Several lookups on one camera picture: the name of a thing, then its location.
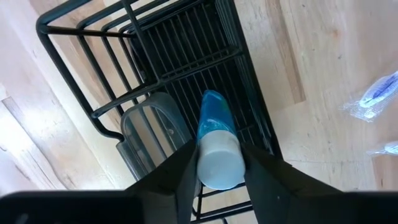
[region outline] black wire rack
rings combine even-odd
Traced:
[[[155,12],[137,19],[138,15],[168,2],[151,1],[135,10],[131,4],[138,0],[121,0],[89,15],[76,27],[51,26],[50,23],[82,7],[89,0],[69,0],[46,12],[37,21],[37,33],[62,77],[76,96],[95,128],[104,136],[125,141],[118,132],[110,131],[99,117],[116,109],[120,116],[122,104],[149,96],[157,91],[166,92],[177,102],[192,136],[196,136],[200,116],[201,97],[205,90],[216,90],[228,101],[234,114],[238,139],[267,149],[276,158],[282,153],[271,125],[261,89],[252,65],[249,50],[239,23],[233,0],[176,1]],[[88,26],[124,9],[126,14],[105,24],[100,30]],[[118,32],[111,29],[129,21]],[[109,103],[94,110],[74,80],[65,62],[54,47],[49,35],[75,36],[90,61],[102,87],[109,96]],[[100,37],[124,87],[125,94],[116,97],[104,71],[102,71],[87,37]],[[110,38],[119,39],[129,68],[135,74],[139,86],[132,88]],[[239,184],[233,189],[244,187]],[[222,220],[226,217],[252,210],[251,202],[243,202],[203,213],[204,198],[225,192],[216,190],[198,195],[197,210],[192,208],[192,223]]]

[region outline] black metal rack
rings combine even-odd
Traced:
[[[113,108],[122,116],[123,103],[132,100],[137,104],[138,97],[162,91],[174,98],[191,135],[196,136],[201,96],[205,90],[210,89],[220,92],[227,99],[241,142],[267,149],[276,158],[282,159],[233,0],[180,0],[141,19],[137,19],[136,16],[168,0],[155,0],[132,10],[131,4],[136,1],[118,1],[88,16],[73,28],[51,26],[52,21],[89,2],[69,0],[46,12],[37,21],[40,40],[95,128],[106,137],[125,141],[121,133],[106,129],[99,117]],[[100,30],[87,29],[88,26],[121,9],[125,9],[127,14],[107,23]],[[118,32],[109,31],[126,21],[130,23]],[[109,96],[109,103],[96,110],[90,106],[50,40],[50,34],[77,37]],[[85,38],[87,36],[102,39],[109,58],[126,88],[125,94],[116,97],[90,49]],[[139,82],[138,87],[131,88],[109,38],[119,39],[129,62],[129,69],[134,72]],[[236,188],[244,186],[245,184],[239,184]],[[226,223],[225,217],[252,210],[251,202],[244,202],[202,213],[202,200],[222,192],[224,191],[217,190],[204,194],[203,188],[201,189],[198,209],[193,209],[196,220],[192,223],[216,219],[222,219],[223,223]]]

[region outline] blue object in plastic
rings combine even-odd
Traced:
[[[225,130],[236,135],[232,114],[225,98],[216,91],[206,90],[201,102],[197,140],[216,130]]]

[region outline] black foreground object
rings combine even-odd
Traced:
[[[343,193],[263,149],[242,145],[258,223],[397,223],[397,193]],[[190,223],[198,149],[186,143],[125,191],[24,192],[0,199],[2,223]],[[203,216],[213,221],[232,212]]]

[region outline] bottle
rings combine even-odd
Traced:
[[[246,169],[231,111],[224,97],[213,90],[203,95],[198,146],[197,173],[205,186],[226,190],[244,180]]]

